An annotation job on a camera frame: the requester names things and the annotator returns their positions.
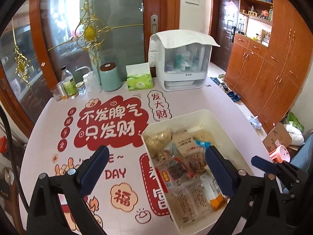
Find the white bottle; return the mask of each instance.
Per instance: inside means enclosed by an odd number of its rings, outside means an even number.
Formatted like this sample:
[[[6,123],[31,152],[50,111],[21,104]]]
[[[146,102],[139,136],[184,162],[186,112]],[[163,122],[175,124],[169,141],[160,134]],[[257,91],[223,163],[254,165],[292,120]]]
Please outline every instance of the white bottle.
[[[83,79],[84,79],[87,92],[98,94],[102,91],[102,88],[98,82],[97,76],[94,74],[93,71],[90,71],[89,73],[85,74],[83,76]]]

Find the cable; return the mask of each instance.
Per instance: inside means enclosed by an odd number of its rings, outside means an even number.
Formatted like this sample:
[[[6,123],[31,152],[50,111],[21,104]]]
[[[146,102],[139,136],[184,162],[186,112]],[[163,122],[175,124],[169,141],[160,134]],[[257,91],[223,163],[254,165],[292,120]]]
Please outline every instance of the cable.
[[[9,121],[7,120],[7,115],[5,114],[1,105],[0,105],[0,118],[2,119],[4,128],[5,128],[5,132],[7,133],[7,142],[9,144],[9,153],[10,153],[10,158],[11,158],[11,164],[12,164],[14,178],[16,179],[16,185],[18,188],[18,193],[21,196],[21,200],[23,202],[24,208],[28,212],[29,206],[28,206],[25,194],[24,194],[23,189],[22,189],[21,181],[20,181],[19,175],[18,175],[18,170],[16,168],[16,160],[15,160],[15,153],[14,153],[10,124],[9,124]]]

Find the front door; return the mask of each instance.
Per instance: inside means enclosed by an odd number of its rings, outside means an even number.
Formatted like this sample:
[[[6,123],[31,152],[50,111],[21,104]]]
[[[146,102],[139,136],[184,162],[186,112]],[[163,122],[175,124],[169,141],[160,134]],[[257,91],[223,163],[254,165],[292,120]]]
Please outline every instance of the front door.
[[[221,46],[213,47],[211,62],[226,71],[233,43],[230,35],[233,26],[237,26],[239,0],[218,0],[219,16],[216,29],[216,42]]]

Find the tissue box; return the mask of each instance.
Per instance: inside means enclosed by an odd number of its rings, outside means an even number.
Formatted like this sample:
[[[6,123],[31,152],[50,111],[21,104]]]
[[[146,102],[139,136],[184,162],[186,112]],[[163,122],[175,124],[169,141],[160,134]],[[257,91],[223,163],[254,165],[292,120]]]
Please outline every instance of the tissue box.
[[[126,66],[128,90],[153,88],[149,63],[139,63]]]

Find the tin can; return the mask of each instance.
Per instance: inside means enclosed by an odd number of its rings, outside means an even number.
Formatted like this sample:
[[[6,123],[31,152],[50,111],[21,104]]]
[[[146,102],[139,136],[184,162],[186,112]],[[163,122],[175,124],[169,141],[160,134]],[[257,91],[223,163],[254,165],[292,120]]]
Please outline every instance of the tin can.
[[[57,84],[57,88],[58,88],[58,90],[59,90],[59,92],[60,92],[60,95],[61,95],[62,100],[67,100],[67,99],[68,99],[68,94],[67,94],[66,91],[65,91],[63,82],[59,82],[59,83]]]

